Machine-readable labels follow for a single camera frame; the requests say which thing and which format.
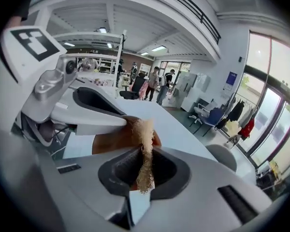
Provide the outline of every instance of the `balcony railing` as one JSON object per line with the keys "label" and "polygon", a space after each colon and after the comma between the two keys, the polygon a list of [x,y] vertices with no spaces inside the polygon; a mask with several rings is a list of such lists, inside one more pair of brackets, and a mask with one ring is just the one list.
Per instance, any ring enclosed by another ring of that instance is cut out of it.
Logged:
{"label": "balcony railing", "polygon": [[208,29],[216,43],[218,44],[221,36],[218,33],[217,29],[210,21],[210,19],[204,14],[204,12],[192,1],[192,0],[176,0],[188,8],[194,15],[200,20],[202,24]]}

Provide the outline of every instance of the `jacket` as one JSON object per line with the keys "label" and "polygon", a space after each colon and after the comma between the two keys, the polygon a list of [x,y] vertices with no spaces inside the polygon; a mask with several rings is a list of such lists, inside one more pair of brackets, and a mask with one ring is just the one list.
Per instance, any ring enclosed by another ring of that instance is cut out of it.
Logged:
{"label": "jacket", "polygon": [[232,109],[232,111],[229,113],[227,119],[230,121],[236,121],[239,119],[239,117],[242,114],[244,108],[244,102],[238,102],[235,107]]}
{"label": "jacket", "polygon": [[249,109],[244,116],[238,121],[238,126],[244,128],[248,122],[251,120],[252,115],[254,114],[254,109]]}
{"label": "jacket", "polygon": [[250,136],[250,133],[251,133],[252,129],[254,128],[254,126],[255,126],[255,119],[252,118],[248,122],[248,124],[238,132],[238,134],[241,135],[243,140],[244,140]]}
{"label": "jacket", "polygon": [[229,113],[230,113],[230,111],[231,111],[231,109],[232,109],[232,107],[233,107],[233,105],[234,105],[235,102],[236,102],[236,97],[235,97],[235,95],[234,95],[233,98],[232,98],[232,100],[230,100],[230,101],[228,102],[228,104],[227,104],[227,109],[226,109],[226,111],[224,112],[224,114],[225,114],[226,116],[229,115]]}

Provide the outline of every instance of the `black jacket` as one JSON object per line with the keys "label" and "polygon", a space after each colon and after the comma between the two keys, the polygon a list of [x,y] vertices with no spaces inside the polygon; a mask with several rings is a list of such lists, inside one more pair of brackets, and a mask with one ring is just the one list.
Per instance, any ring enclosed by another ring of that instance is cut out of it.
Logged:
{"label": "black jacket", "polygon": [[242,114],[244,106],[245,105],[244,105],[243,101],[238,102],[235,105],[235,107],[232,109],[232,111],[228,114],[227,120],[237,121],[240,118],[241,114]]}

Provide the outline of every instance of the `person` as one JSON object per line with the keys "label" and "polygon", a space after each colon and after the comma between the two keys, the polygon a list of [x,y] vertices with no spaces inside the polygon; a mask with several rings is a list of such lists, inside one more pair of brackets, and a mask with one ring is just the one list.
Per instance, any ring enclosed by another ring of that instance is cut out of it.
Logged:
{"label": "person", "polygon": [[137,65],[136,65],[136,62],[133,62],[131,72],[130,72],[130,85],[132,85],[132,82],[136,78],[136,72],[137,72]]}
{"label": "person", "polygon": [[84,72],[89,72],[99,68],[98,61],[96,61],[94,58],[85,58],[82,66]]}
{"label": "person", "polygon": [[165,79],[166,79],[166,85],[160,87],[160,92],[157,96],[157,103],[161,106],[162,101],[165,98],[169,88],[170,84],[172,84],[172,76],[175,74],[175,70],[171,69],[170,72],[165,74]]}
{"label": "person", "polygon": [[5,28],[13,28],[20,26],[22,21],[26,21],[29,14],[29,6],[31,0],[24,0],[23,3],[14,12],[13,16],[9,19]]}
{"label": "person", "polygon": [[121,73],[125,72],[125,70],[122,68],[122,64],[124,63],[124,60],[121,58],[119,60],[119,64],[118,64],[118,71],[117,71],[117,79],[116,79],[116,87],[118,87],[118,83],[119,83],[119,79],[120,79],[120,75]]}
{"label": "person", "polygon": [[148,87],[146,89],[145,99],[144,100],[147,99],[149,92],[150,92],[149,101],[151,101],[153,99],[154,92],[155,92],[155,90],[157,89],[157,86],[158,86],[158,80],[159,80],[158,71],[159,71],[159,67],[156,66],[154,68],[154,71],[152,73],[149,73]]}

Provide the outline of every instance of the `man with backpack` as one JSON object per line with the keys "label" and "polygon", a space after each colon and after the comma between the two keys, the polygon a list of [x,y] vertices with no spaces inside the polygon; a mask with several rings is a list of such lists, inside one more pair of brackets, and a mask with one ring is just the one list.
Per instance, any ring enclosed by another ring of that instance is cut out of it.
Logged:
{"label": "man with backpack", "polygon": [[136,72],[137,72],[137,65],[136,65],[136,62],[133,62],[131,72],[130,72],[130,85],[132,85],[132,82],[136,78]]}
{"label": "man with backpack", "polygon": [[159,77],[159,85],[160,85],[160,92],[157,96],[157,103],[161,106],[162,101],[165,98],[168,90],[170,88],[170,84],[172,84],[172,76],[175,74],[175,70],[171,69],[170,72],[166,73],[164,76]]}
{"label": "man with backpack", "polygon": [[156,66],[154,68],[154,71],[152,73],[149,73],[148,87],[147,87],[147,90],[145,93],[144,100],[147,99],[149,92],[150,92],[149,101],[151,101],[153,99],[154,92],[155,92],[155,90],[158,86],[158,82],[159,82],[158,71],[159,71],[159,67]]}
{"label": "man with backpack", "polygon": [[120,75],[124,72],[126,72],[123,68],[122,68],[122,64],[124,63],[124,60],[121,58],[119,60],[119,64],[118,64],[118,71],[117,71],[117,78],[116,78],[116,87],[118,87],[118,83],[119,83],[119,79],[120,79]]}

